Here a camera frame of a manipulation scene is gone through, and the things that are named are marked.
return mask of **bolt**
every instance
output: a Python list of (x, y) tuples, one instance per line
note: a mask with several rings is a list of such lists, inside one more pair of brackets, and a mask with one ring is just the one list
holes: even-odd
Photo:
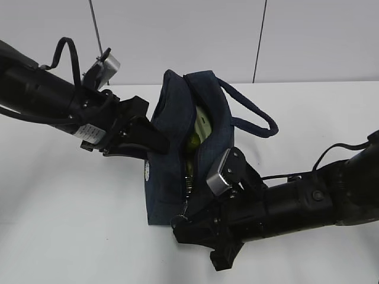
[(86, 101), (84, 102), (84, 104), (83, 104), (83, 108), (86, 108), (86, 107), (88, 107), (88, 103), (89, 103), (89, 101), (88, 101), (88, 100), (86, 100)]
[(321, 201), (324, 199), (324, 194), (321, 191), (312, 192), (312, 198), (316, 201)]

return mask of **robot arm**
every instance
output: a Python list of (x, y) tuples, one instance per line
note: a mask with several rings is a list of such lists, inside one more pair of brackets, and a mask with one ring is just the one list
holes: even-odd
[[(63, 47), (69, 46), (74, 85), (51, 74)], [(51, 125), (83, 140), (81, 147), (104, 156), (147, 158), (148, 151), (165, 154), (168, 140), (146, 118), (149, 103), (135, 96), (120, 101), (110, 90), (98, 89), (120, 64), (107, 49), (81, 81), (73, 41), (62, 38), (51, 66), (38, 63), (0, 41), (0, 113), (19, 120)]]
[[(317, 170), (332, 147), (363, 150), (350, 160)], [(311, 172), (263, 177), (232, 148), (215, 161), (207, 183), (214, 201), (194, 216), (174, 225), (179, 243), (214, 249), (216, 270), (232, 267), (247, 241), (294, 233), (326, 225), (358, 225), (379, 220), (379, 131), (368, 142), (335, 144)], [(288, 177), (267, 187), (264, 180)]]

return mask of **label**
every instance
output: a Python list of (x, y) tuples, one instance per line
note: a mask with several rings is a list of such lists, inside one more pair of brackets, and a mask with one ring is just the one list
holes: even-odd
[(106, 135), (106, 132), (92, 124), (86, 124), (80, 126), (77, 132), (74, 134), (75, 137), (87, 141), (91, 144), (98, 144), (101, 139)]
[(149, 161), (146, 161), (144, 164), (144, 179), (145, 181), (149, 181), (150, 178), (150, 163)]

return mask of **bag strap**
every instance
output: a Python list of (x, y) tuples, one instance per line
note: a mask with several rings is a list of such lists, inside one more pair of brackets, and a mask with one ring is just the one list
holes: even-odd
[(256, 115), (263, 118), (269, 125), (269, 129), (262, 128), (254, 123), (251, 123), (249, 121), (243, 120), (238, 117), (232, 117), (232, 125), (235, 127), (238, 127), (239, 129), (246, 131), (247, 133), (256, 135), (261, 138), (268, 138), (270, 136), (276, 135), (276, 133), (279, 132), (279, 128), (275, 121), (265, 112), (261, 111), (252, 101), (250, 101), (247, 97), (242, 95), (240, 92), (238, 92), (235, 88), (230, 86), (228, 83), (222, 81), (221, 79), (217, 78), (219, 81), (220, 86), (236, 101), (238, 101), (240, 104), (242, 104), (245, 108), (251, 110)]

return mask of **white tabletop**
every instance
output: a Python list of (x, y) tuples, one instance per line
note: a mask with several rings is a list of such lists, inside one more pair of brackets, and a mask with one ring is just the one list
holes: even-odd
[[(379, 129), (378, 82), (236, 87), (280, 128), (269, 139), (236, 130), (236, 146), (262, 175), (309, 170), (329, 145), (363, 143)], [(111, 89), (147, 99), (151, 115), (160, 86)], [(233, 115), (264, 125), (229, 102)], [(143, 161), (81, 150), (77, 138), (48, 126), (1, 117), (0, 130), (2, 284), (378, 282), (379, 223), (247, 243), (233, 269), (217, 273), (210, 249), (147, 225)], [(333, 150), (323, 164), (353, 155)]]

